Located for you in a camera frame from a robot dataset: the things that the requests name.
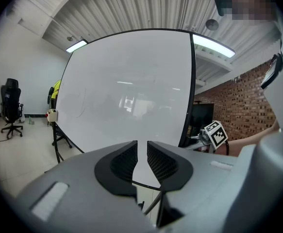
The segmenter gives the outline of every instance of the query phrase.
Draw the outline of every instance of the red brick wall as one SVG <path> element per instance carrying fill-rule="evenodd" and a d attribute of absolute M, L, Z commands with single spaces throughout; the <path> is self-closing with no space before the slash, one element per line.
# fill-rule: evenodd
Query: red brick wall
<path fill-rule="evenodd" d="M 260 88 L 266 62 L 236 78 L 203 93 L 194 101 L 214 103 L 214 120 L 221 121 L 230 140 L 246 138 L 272 126 L 275 115 Z"/>

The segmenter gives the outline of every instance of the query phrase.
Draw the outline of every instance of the ceiling light fixture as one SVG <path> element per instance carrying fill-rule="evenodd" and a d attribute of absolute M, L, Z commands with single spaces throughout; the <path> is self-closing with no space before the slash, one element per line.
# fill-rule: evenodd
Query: ceiling light fixture
<path fill-rule="evenodd" d="M 232 49 L 218 42 L 215 42 L 214 40 L 209 39 L 208 37 L 205 37 L 203 35 L 193 34 L 193 41 L 194 41 L 194 44 L 201 45 L 203 47 L 217 51 L 227 56 L 228 58 L 231 58 L 235 55 L 235 52 Z"/>
<path fill-rule="evenodd" d="M 122 82 L 122 81 L 118 81 L 117 83 L 133 84 L 133 83 L 130 83 L 130 82 Z"/>
<path fill-rule="evenodd" d="M 76 49 L 79 49 L 80 47 L 83 47 L 87 44 L 88 44 L 88 42 L 86 42 L 85 40 L 81 40 L 81 41 L 77 42 L 76 44 L 72 45 L 70 48 L 67 48 L 66 51 L 67 52 L 73 52 Z"/>

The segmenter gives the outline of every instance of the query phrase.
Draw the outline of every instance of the black office chair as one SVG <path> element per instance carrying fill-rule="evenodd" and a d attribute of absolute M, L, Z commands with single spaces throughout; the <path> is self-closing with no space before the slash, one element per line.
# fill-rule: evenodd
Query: black office chair
<path fill-rule="evenodd" d="M 15 126 L 14 123 L 22 116 L 22 107 L 23 104 L 19 104 L 19 96 L 21 90 L 18 87 L 18 81 L 14 79 L 7 79 L 6 84 L 1 86 L 1 98 L 2 98 L 2 111 L 1 115 L 7 122 L 7 124 L 11 123 L 11 126 L 5 127 L 1 129 L 1 133 L 4 130 L 9 130 L 6 135 L 7 139 L 9 138 L 9 134 L 13 136 L 13 131 L 17 131 L 20 133 L 20 137 L 22 137 L 22 133 L 18 128 L 23 129 L 23 126 Z"/>

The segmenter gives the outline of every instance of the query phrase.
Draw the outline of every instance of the ceiling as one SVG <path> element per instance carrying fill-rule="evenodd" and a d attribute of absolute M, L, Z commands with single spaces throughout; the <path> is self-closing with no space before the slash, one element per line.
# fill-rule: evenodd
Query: ceiling
<path fill-rule="evenodd" d="M 280 37 L 272 22 L 220 17 L 214 0 L 14 0 L 7 16 L 62 50 L 81 38 L 90 42 L 144 28 L 195 31 L 234 49 L 235 56 L 227 58 L 196 45 L 197 88 L 258 57 Z M 219 22 L 216 31 L 205 26 L 210 18 Z"/>

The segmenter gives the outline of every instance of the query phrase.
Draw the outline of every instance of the person's arm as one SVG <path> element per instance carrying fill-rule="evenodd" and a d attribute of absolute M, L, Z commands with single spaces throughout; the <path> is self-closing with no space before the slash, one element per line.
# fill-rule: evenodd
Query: person's arm
<path fill-rule="evenodd" d="M 264 130 L 264 131 L 262 131 L 258 134 L 255 134 L 253 136 L 250 136 L 250 137 L 247 137 L 247 138 L 244 138 L 244 139 L 230 141 L 229 142 L 229 150 L 230 150 L 229 155 L 238 156 L 244 146 L 247 146 L 247 145 L 250 145 L 250 144 L 258 144 L 264 136 L 266 136 L 270 133 L 274 133 L 274 132 L 278 131 L 278 129 L 279 129 L 279 125 L 278 125 L 278 122 L 276 120 L 271 128 L 268 128 L 268 129 L 266 129 L 266 130 Z M 216 154 L 226 155 L 226 153 L 227 153 L 227 150 L 226 150 L 225 144 L 222 144 L 216 150 Z"/>

